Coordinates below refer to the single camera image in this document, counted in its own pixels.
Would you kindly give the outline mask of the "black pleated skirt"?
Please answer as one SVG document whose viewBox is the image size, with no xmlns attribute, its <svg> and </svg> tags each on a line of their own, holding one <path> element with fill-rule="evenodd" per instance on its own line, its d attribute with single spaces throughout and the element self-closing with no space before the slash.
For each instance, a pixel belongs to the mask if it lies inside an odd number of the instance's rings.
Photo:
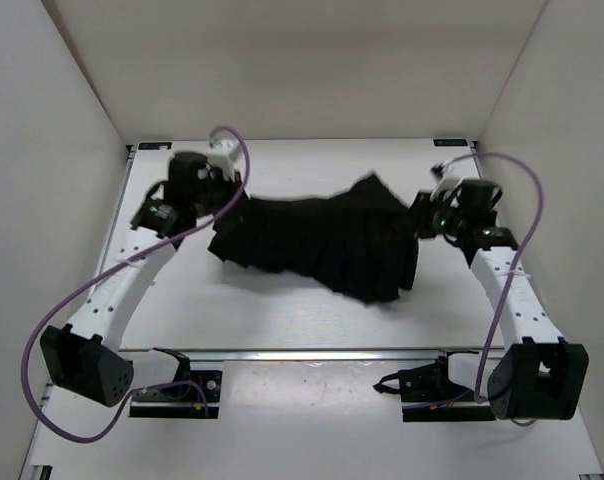
<svg viewBox="0 0 604 480">
<path fill-rule="evenodd" d="M 375 173 L 329 197 L 243 196 L 215 222 L 208 250 L 221 261 L 312 278 L 364 304 L 412 289 L 419 244 L 409 209 Z"/>
</svg>

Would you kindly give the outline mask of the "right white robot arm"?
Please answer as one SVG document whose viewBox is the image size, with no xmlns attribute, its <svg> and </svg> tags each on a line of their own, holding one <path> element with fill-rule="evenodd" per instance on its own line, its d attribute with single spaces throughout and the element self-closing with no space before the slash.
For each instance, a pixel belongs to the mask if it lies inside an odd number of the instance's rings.
<svg viewBox="0 0 604 480">
<path fill-rule="evenodd" d="M 466 390 L 503 420 L 569 420 L 586 376 L 586 349 L 569 342 L 554 325 L 521 265 L 524 245 L 498 225 L 501 188 L 487 180 L 457 178 L 448 169 L 434 166 L 436 188 L 419 193 L 411 206 L 417 236 L 441 236 L 463 253 L 493 309 L 488 333 L 501 334 L 504 352 L 490 360 L 492 341 L 487 339 L 478 353 L 447 354 L 444 366 L 430 376 L 431 391 L 449 401 Z"/>
</svg>

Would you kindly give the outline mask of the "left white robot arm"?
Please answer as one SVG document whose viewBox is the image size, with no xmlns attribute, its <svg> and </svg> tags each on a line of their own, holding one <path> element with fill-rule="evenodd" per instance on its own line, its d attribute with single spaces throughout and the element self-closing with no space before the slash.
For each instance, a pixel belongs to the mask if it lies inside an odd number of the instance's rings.
<svg viewBox="0 0 604 480">
<path fill-rule="evenodd" d="M 149 374 L 162 392 L 179 398 L 190 389 L 191 373 L 178 354 L 154 349 L 143 360 L 120 355 L 123 335 L 159 271 L 175 256 L 186 232 L 200 218 L 223 210 L 243 187 L 235 163 L 237 141 L 210 142 L 207 150 L 176 151 L 167 177 L 145 193 L 130 221 L 114 274 L 98 281 L 86 302 L 63 327 L 47 326 L 40 348 L 53 383 L 112 407 Z"/>
</svg>

